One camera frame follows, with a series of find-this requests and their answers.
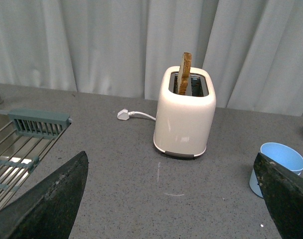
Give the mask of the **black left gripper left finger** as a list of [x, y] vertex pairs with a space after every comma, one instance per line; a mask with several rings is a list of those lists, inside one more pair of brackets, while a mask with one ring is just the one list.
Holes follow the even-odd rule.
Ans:
[[0, 210], [0, 239], [67, 239], [83, 197], [88, 157], [75, 155]]

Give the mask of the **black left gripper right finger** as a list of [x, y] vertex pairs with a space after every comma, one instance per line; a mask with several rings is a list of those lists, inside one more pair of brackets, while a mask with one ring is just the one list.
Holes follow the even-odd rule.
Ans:
[[303, 178], [258, 153], [254, 162], [258, 186], [283, 239], [303, 239]]

